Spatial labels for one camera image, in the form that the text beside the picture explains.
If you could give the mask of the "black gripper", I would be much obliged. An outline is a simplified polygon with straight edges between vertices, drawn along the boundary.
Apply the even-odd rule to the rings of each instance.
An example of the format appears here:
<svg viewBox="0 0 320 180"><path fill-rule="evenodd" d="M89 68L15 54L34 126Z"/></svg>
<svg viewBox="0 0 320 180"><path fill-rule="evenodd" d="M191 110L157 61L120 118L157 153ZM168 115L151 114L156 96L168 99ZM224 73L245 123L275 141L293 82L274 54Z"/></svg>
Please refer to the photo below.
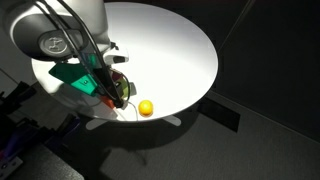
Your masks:
<svg viewBox="0 0 320 180"><path fill-rule="evenodd" d="M99 50L102 55L102 63L100 63L100 66L110 66L112 64L129 61L128 50L121 43L111 42L109 45L100 44Z"/></svg>

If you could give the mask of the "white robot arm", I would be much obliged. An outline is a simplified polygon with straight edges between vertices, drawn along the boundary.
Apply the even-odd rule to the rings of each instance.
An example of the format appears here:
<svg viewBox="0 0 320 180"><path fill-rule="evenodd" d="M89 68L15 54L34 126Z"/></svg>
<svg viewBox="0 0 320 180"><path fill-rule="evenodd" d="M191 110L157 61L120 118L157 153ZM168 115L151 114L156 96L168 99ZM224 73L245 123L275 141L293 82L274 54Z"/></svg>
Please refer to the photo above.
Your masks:
<svg viewBox="0 0 320 180"><path fill-rule="evenodd" d="M1 0L2 27L25 55L62 61L88 50L107 65L129 60L108 35L103 0Z"/></svg>

